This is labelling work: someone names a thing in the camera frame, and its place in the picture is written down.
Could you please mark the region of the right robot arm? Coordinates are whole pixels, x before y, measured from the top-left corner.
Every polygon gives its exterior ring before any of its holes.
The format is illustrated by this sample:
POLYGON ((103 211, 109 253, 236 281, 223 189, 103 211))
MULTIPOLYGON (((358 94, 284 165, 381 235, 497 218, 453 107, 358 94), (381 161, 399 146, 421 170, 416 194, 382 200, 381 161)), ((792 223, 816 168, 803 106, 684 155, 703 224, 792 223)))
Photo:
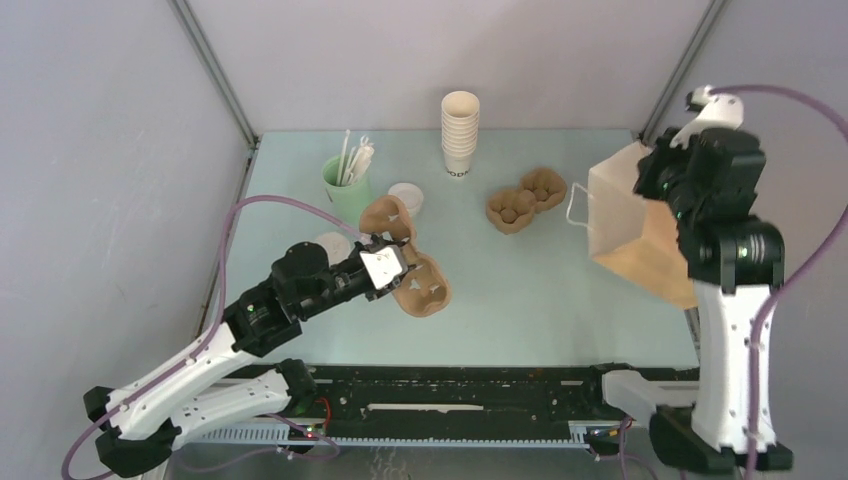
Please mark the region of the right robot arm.
POLYGON ((581 392, 585 411, 619 410, 645 424, 666 466, 706 475, 788 471, 794 458, 768 406, 768 299, 784 282, 785 244, 752 207, 766 164, 759 139, 709 127, 687 141, 659 136, 637 164, 634 192, 666 204, 694 283, 701 326, 696 397, 657 387, 636 369, 610 370, 581 392))

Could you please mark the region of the brown paper bag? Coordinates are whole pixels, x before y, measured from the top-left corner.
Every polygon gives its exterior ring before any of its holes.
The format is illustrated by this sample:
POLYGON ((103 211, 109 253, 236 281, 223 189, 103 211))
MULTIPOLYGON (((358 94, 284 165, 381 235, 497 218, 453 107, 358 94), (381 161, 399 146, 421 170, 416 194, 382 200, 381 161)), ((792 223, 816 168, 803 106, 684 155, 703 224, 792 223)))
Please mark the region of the brown paper bag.
POLYGON ((697 306, 677 224, 663 202, 633 193, 638 162, 652 149, 635 141, 572 184, 566 221, 586 229, 588 256, 619 277, 679 309, 697 306))

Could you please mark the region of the stack of paper cups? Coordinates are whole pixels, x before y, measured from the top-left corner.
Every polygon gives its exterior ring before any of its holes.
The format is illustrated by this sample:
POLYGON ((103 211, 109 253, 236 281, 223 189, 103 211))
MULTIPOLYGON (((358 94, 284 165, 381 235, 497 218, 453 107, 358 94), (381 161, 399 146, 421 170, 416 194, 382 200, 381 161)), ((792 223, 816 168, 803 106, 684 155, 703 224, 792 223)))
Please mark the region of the stack of paper cups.
POLYGON ((477 148, 480 100, 468 91, 453 91, 441 101, 441 145, 447 173, 466 176, 477 148))

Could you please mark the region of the white plastic lids stack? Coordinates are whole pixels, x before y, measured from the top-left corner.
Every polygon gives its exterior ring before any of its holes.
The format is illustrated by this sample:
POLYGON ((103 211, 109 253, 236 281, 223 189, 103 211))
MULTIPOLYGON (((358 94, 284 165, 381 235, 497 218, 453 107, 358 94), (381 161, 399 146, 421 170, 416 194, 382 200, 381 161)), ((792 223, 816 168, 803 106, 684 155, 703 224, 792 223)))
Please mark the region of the white plastic lids stack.
POLYGON ((413 183, 396 183, 388 189, 388 194, 397 197, 403 203, 410 217, 415 217, 423 207, 424 193, 413 183))

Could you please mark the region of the brown pulp cup carrier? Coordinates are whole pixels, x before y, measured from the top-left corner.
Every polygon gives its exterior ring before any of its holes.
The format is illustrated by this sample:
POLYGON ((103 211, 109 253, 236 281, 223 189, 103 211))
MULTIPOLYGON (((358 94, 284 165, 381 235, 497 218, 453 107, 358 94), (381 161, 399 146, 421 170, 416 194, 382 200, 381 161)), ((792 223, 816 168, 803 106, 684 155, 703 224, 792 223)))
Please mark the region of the brown pulp cup carrier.
POLYGON ((515 234, 529 226, 537 214, 561 204, 567 190, 567 183, 556 171, 536 168, 525 174, 516 187, 491 195, 485 203, 485 214, 496 230, 515 234))

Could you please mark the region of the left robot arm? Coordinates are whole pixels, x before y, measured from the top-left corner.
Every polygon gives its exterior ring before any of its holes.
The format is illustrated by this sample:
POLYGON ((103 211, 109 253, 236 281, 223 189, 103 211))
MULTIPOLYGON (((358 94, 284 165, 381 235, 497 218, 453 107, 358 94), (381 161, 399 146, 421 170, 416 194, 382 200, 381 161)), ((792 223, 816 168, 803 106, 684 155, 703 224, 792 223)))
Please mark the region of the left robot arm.
POLYGON ((168 364, 123 388, 98 386, 85 394, 89 419, 106 418, 95 441, 100 461, 114 474, 131 478, 231 423, 311 412, 317 386, 301 360, 286 359, 245 383, 209 388, 301 335, 308 319, 357 296, 373 301, 397 289, 410 270, 405 245, 372 235, 335 265, 316 243, 290 247, 272 264, 266 280, 245 291, 216 327, 168 364))

